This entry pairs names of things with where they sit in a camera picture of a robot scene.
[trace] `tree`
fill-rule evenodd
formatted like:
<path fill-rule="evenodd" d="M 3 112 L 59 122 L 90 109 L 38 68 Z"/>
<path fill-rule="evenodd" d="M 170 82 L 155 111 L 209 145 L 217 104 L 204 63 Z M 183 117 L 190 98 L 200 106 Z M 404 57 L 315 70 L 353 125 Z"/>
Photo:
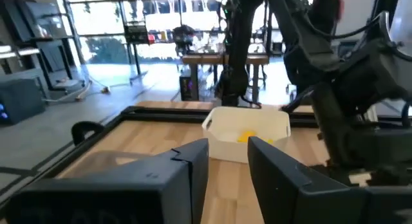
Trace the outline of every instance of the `tree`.
<path fill-rule="evenodd" d="M 90 14 L 90 4 L 88 2 L 84 2 L 83 11 Z"/>
<path fill-rule="evenodd" d="M 120 8 L 118 6 L 116 6 L 116 9 L 115 9 L 115 16 L 116 16 L 116 22 L 118 22 L 118 20 L 120 19 Z"/>
<path fill-rule="evenodd" d="M 137 2 L 136 1 L 130 1 L 130 7 L 131 7 L 131 18 L 132 20 L 137 20 Z"/>
<path fill-rule="evenodd" d="M 113 37 L 88 38 L 86 41 L 94 56 L 90 64 L 129 64 L 122 42 Z"/>

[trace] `cable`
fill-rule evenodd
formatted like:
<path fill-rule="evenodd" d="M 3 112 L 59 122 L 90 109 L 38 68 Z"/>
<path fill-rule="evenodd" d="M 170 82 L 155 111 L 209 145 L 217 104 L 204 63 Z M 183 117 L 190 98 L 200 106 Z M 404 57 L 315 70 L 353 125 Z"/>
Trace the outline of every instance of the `cable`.
<path fill-rule="evenodd" d="M 76 100 L 83 100 L 84 97 L 82 97 L 82 96 L 83 96 L 87 91 L 89 91 L 90 85 L 91 85 L 91 83 L 88 83 L 88 85 L 86 86 L 86 88 L 77 95 Z"/>
<path fill-rule="evenodd" d="M 68 94 L 68 95 L 65 95 L 65 96 L 63 96 L 63 97 L 61 97 L 61 98 L 59 98 L 59 99 L 56 99 L 56 100 L 53 100 L 53 99 L 43 99 L 43 101 L 45 101 L 45 102 L 62 102 L 63 100 L 65 100 L 65 99 L 73 96 L 74 94 L 77 94 L 77 93 L 79 93 L 79 92 L 82 93 L 84 90 L 87 90 L 87 89 L 90 87 L 90 85 L 91 85 L 91 81 L 89 80 L 87 86 L 84 87 L 84 88 L 81 88 L 81 89 L 79 89 L 79 90 L 77 90 L 77 91 L 74 91 L 74 92 L 72 92 L 72 93 L 70 93 L 70 94 Z"/>
<path fill-rule="evenodd" d="M 97 79 L 93 78 L 92 76 L 88 76 L 89 80 L 92 80 L 93 82 L 96 82 L 97 84 L 103 86 L 104 88 L 108 88 L 109 86 L 103 85 L 103 83 L 99 82 Z"/>
<path fill-rule="evenodd" d="M 308 88 L 306 88 L 304 91 L 298 94 L 293 101 L 289 102 L 288 105 L 282 106 L 281 111 L 284 111 L 288 114 L 293 113 L 295 109 L 301 105 L 302 99 L 308 96 L 314 90 L 314 88 L 315 88 L 315 85 L 309 86 Z"/>
<path fill-rule="evenodd" d="M 325 37 L 325 38 L 330 38 L 330 39 L 343 39 L 343 38 L 347 38 L 347 37 L 351 37 L 353 35 L 356 35 L 358 33 L 361 33 L 363 31 L 366 31 L 368 29 L 370 29 L 373 25 L 377 24 L 379 22 L 381 14 L 379 14 L 377 17 L 373 18 L 373 20 L 371 20 L 367 25 L 363 26 L 362 28 L 359 28 L 355 31 L 349 32 L 349 33 L 345 33 L 345 34 L 340 34 L 340 35 L 331 35 L 331 34 L 327 34 L 324 33 L 320 30 L 318 30 L 317 28 L 315 28 L 313 26 L 313 24 L 306 18 L 306 17 L 302 17 L 302 20 L 304 21 L 304 24 L 307 25 L 307 27 L 309 27 L 311 29 L 311 31 L 315 32 L 316 34 Z"/>
<path fill-rule="evenodd" d="M 245 102 L 247 102 L 247 103 L 249 103 L 249 104 L 251 104 L 251 105 L 257 106 L 258 109 L 262 109 L 262 104 L 261 104 L 260 102 L 250 101 L 249 99 L 245 98 L 244 95 L 240 96 L 240 98 L 241 98 L 243 101 L 245 101 Z"/>

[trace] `yellow sponge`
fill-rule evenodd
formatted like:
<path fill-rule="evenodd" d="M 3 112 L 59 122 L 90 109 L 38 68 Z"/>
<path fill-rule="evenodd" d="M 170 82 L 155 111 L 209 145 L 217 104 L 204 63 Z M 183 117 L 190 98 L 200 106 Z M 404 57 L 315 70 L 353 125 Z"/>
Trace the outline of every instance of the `yellow sponge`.
<path fill-rule="evenodd" d="M 256 132 L 254 131 L 245 131 L 241 134 L 241 136 L 239 136 L 238 138 L 238 142 L 240 143 L 247 143 L 247 140 L 249 139 L 249 137 L 251 136 L 256 136 Z"/>
<path fill-rule="evenodd" d="M 268 144 L 273 144 L 273 139 L 264 139 L 264 141 Z"/>

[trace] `yellow object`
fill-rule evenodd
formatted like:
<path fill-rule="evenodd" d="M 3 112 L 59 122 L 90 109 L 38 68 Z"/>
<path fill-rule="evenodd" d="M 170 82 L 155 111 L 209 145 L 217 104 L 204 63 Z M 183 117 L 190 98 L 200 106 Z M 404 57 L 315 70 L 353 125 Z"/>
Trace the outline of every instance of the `yellow object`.
<path fill-rule="evenodd" d="M 167 32 L 166 31 L 161 31 L 160 35 L 161 35 L 162 41 L 167 41 Z"/>
<path fill-rule="evenodd" d="M 238 138 L 238 142 L 240 143 L 247 143 L 247 140 L 249 139 L 249 137 L 251 136 L 256 136 L 256 132 L 254 131 L 245 131 L 241 134 L 241 136 L 239 136 Z"/>
<path fill-rule="evenodd" d="M 273 139 L 264 139 L 264 141 L 268 144 L 273 144 Z"/>

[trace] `black pole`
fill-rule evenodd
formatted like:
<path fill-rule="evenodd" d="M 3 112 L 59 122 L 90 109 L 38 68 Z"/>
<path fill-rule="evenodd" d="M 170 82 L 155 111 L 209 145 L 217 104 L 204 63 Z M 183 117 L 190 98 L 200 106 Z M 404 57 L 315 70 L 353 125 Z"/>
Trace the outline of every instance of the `black pole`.
<path fill-rule="evenodd" d="M 183 1 L 182 0 L 178 0 L 178 6 L 179 6 L 179 18 L 180 18 L 180 26 L 183 25 L 183 21 L 182 21 L 182 10 L 183 10 Z"/>
<path fill-rule="evenodd" d="M 120 9 L 120 17 L 122 18 L 123 27 L 126 25 L 126 12 L 124 11 L 124 3 L 122 1 L 117 1 L 118 8 Z"/>
<path fill-rule="evenodd" d="M 69 21 L 70 31 L 73 34 L 73 40 L 74 40 L 74 43 L 75 43 L 77 57 L 79 58 L 80 64 L 83 65 L 83 64 L 86 63 L 86 61 L 84 60 L 79 35 L 78 35 L 78 33 L 76 31 L 76 27 L 74 25 L 73 12 L 71 11 L 71 7 L 70 7 L 67 0 L 63 0 L 63 7 L 66 10 L 67 18 L 68 18 L 68 21 Z"/>
<path fill-rule="evenodd" d="M 272 55 L 272 9 L 269 8 L 269 17 L 268 17 L 268 30 L 266 38 L 266 54 L 268 56 Z"/>
<path fill-rule="evenodd" d="M 398 0 L 375 0 L 372 8 L 371 17 L 369 20 L 372 20 L 376 16 L 378 16 L 383 11 L 389 12 L 389 27 L 392 25 L 393 16 L 395 14 L 395 10 L 397 9 Z M 379 29 L 371 29 L 367 36 L 366 41 L 370 41 L 372 39 L 378 38 L 380 35 Z"/>
<path fill-rule="evenodd" d="M 265 0 L 265 16 L 263 17 L 263 33 L 262 33 L 262 40 L 265 41 L 267 36 L 267 21 L 268 21 L 268 0 Z"/>

